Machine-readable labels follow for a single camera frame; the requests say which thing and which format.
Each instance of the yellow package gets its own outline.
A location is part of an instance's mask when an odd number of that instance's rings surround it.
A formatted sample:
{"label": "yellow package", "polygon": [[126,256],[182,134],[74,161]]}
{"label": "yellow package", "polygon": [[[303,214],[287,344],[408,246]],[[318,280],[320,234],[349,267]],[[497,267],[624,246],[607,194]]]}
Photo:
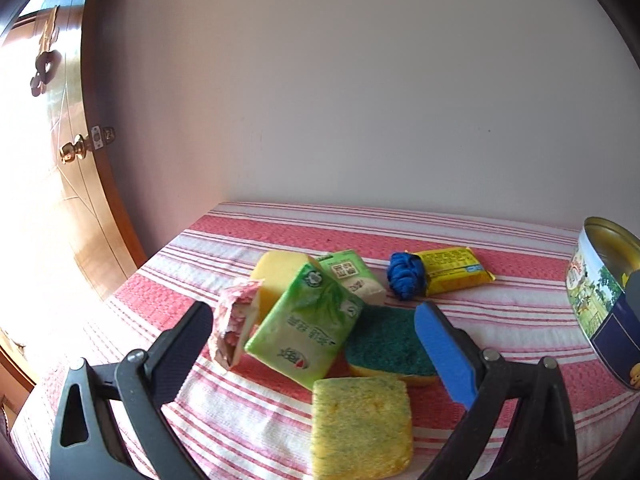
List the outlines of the yellow package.
{"label": "yellow package", "polygon": [[451,247],[414,254],[424,265],[428,282],[427,296],[495,280],[495,276],[484,269],[468,247]]}

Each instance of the white wall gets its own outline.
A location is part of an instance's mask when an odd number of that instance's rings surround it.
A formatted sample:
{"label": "white wall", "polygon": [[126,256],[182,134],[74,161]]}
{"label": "white wall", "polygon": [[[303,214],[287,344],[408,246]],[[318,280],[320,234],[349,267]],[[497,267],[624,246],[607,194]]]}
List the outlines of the white wall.
{"label": "white wall", "polygon": [[147,250],[219,200],[640,233],[640,71],[596,0],[116,0],[105,114]]}

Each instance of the qr code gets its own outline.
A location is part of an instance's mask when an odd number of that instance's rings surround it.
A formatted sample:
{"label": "qr code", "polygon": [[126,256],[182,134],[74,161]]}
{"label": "qr code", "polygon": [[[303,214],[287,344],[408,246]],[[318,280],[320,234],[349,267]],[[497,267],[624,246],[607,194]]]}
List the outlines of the qr code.
{"label": "qr code", "polygon": [[350,278],[351,276],[357,276],[359,274],[358,269],[356,269],[351,262],[342,262],[341,264],[332,265],[331,270],[339,280]]}

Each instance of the blue gripper pad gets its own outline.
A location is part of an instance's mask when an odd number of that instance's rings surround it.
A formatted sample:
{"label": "blue gripper pad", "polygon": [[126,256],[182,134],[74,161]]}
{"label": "blue gripper pad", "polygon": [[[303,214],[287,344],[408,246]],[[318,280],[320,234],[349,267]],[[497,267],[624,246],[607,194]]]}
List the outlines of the blue gripper pad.
{"label": "blue gripper pad", "polygon": [[433,310],[422,303],[415,309],[415,333],[454,402],[467,410],[476,400],[476,371]]}

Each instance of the metal can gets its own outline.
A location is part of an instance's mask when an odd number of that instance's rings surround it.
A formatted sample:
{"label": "metal can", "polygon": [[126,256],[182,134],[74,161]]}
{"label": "metal can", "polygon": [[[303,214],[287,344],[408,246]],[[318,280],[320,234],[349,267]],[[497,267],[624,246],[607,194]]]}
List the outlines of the metal can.
{"label": "metal can", "polygon": [[640,269],[640,239],[604,218],[584,221],[566,273],[578,324],[605,366],[628,388],[640,389],[640,319],[624,286]]}

